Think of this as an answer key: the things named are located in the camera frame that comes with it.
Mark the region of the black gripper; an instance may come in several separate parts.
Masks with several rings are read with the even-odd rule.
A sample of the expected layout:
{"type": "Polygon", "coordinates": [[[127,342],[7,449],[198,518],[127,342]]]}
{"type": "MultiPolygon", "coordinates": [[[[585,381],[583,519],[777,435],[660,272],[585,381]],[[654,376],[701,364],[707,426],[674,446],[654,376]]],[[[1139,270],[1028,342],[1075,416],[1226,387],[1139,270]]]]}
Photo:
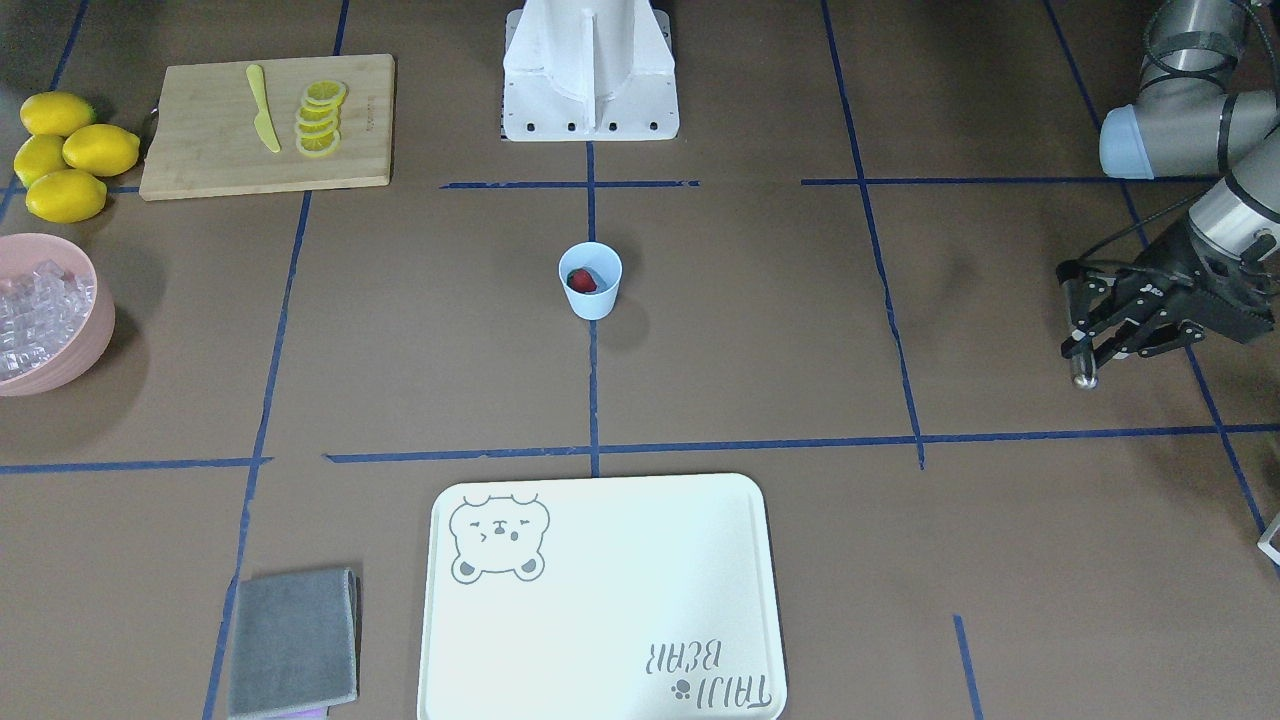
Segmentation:
{"type": "Polygon", "coordinates": [[[1262,231],[1236,258],[1181,220],[1139,254],[1138,266],[1062,261],[1059,284],[1070,336],[1060,355],[1097,372],[1112,360],[1166,354],[1210,333],[1248,345],[1277,325],[1272,278],[1263,266],[1276,251],[1277,237],[1262,231]],[[1152,311],[1151,287],[1162,292],[1152,311]]]}

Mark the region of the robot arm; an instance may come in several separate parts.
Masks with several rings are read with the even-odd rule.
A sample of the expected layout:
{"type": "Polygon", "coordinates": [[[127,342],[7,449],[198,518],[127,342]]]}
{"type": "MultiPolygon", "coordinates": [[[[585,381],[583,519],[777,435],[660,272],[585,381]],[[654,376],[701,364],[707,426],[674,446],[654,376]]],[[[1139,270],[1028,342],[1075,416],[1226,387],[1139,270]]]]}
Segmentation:
{"type": "Polygon", "coordinates": [[[1111,110],[1100,163],[1114,179],[1216,174],[1175,204],[1179,218],[1129,260],[1100,246],[1060,263],[1069,337],[1060,352],[1075,386],[1094,387],[1106,363],[1151,357],[1208,334],[1247,345],[1272,332],[1277,273],[1277,91],[1234,92],[1251,32],[1268,64],[1277,50],[1258,1],[1166,1],[1143,33],[1140,87],[1111,110]]]}

